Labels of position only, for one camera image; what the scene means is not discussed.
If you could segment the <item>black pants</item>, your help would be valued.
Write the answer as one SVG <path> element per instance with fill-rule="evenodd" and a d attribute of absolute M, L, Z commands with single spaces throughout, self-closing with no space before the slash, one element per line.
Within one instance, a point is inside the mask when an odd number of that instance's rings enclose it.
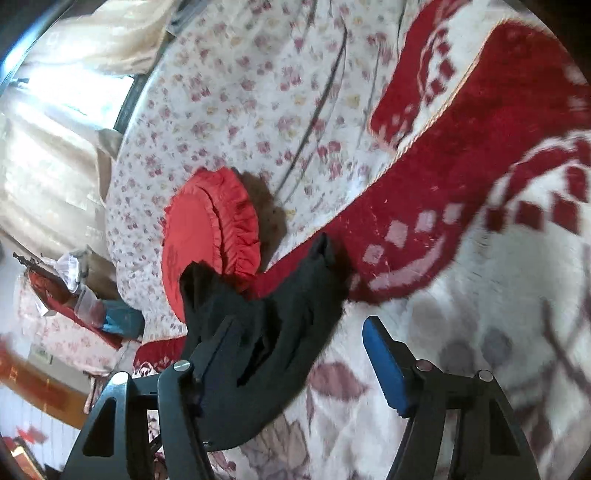
<path fill-rule="evenodd" d="M 204 263 L 179 278 L 187 335 L 180 355 L 204 386 L 197 414 L 208 451 L 256 437 L 304 388 L 342 317 L 348 265 L 327 234 L 269 295 L 246 299 Z"/>

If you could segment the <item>blue gift bag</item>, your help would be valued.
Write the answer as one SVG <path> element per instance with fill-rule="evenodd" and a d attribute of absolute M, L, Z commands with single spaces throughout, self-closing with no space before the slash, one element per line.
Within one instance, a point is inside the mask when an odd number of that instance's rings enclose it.
<path fill-rule="evenodd" d="M 144 330 L 144 317 L 120 300 L 102 300 L 105 316 L 101 326 L 103 332 L 118 335 L 128 340 L 137 340 Z"/>

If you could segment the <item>floral pillow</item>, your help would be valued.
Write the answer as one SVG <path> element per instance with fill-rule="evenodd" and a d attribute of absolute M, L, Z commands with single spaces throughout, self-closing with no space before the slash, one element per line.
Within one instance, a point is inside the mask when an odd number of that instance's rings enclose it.
<path fill-rule="evenodd" d="M 40 306 L 29 280 L 21 275 L 15 286 L 15 309 L 25 337 L 68 366 L 95 376 L 109 374 L 122 359 L 123 347 L 113 348 L 61 313 L 43 316 Z"/>

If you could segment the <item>clear plastic bag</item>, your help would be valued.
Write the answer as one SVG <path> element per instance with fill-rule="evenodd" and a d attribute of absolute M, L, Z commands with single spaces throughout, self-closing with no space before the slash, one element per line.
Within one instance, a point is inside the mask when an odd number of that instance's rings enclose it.
<path fill-rule="evenodd" d="M 54 262 L 54 269 L 75 297 L 75 315 L 87 326 L 101 330 L 106 316 L 105 308 L 87 286 L 91 253 L 88 248 L 66 252 Z"/>

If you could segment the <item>red cloth strip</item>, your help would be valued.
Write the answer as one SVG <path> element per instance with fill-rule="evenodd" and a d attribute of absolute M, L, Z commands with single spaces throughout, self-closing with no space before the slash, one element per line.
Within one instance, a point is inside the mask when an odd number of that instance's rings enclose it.
<path fill-rule="evenodd" d="M 64 315 L 79 327 L 92 332 L 115 350 L 121 348 L 122 339 L 119 336 L 102 332 L 93 326 L 87 325 L 74 313 L 76 296 L 70 293 L 65 286 L 62 286 L 56 280 L 50 279 L 48 275 L 40 274 L 32 269 L 26 270 L 26 277 L 30 281 L 35 294 L 50 310 Z"/>

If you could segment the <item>red white floral fleece blanket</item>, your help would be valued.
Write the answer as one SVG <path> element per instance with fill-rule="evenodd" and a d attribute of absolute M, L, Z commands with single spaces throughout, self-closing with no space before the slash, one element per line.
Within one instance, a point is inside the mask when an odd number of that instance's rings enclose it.
<path fill-rule="evenodd" d="M 216 456 L 225 475 L 384 477 L 403 423 L 363 351 L 370 314 L 447 371 L 490 369 L 543 478 L 570 477 L 589 447 L 589 84 L 531 13 L 418 2 L 369 118 L 393 164 L 315 231 L 348 244 L 351 299 L 294 403 Z"/>

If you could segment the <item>red heart ruffled pillow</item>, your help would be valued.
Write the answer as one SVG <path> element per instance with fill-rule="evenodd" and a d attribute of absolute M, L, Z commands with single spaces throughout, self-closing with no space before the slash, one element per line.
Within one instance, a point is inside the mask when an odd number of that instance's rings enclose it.
<path fill-rule="evenodd" d="M 259 217 L 238 174 L 201 168 L 164 209 L 161 277 L 166 299 L 184 321 L 179 279 L 203 262 L 243 291 L 260 266 Z"/>

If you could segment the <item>beige curtain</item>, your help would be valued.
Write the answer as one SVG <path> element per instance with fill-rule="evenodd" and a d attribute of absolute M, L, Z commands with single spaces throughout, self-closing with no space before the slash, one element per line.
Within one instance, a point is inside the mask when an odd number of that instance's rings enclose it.
<path fill-rule="evenodd" d="M 116 81 L 147 73 L 174 1 L 1 5 L 1 233 L 56 258 L 108 254 L 104 189 L 120 135 Z"/>

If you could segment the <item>small floral print quilt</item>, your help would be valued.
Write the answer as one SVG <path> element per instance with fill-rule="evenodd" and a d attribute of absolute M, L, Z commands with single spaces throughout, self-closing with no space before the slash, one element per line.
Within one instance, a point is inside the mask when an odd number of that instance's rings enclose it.
<path fill-rule="evenodd" d="M 245 177 L 276 263 L 379 179 L 370 135 L 418 1 L 212 1 L 166 49 L 114 163 L 106 200 L 118 291 L 143 338 L 185 327 L 161 282 L 164 210 L 199 169 Z"/>

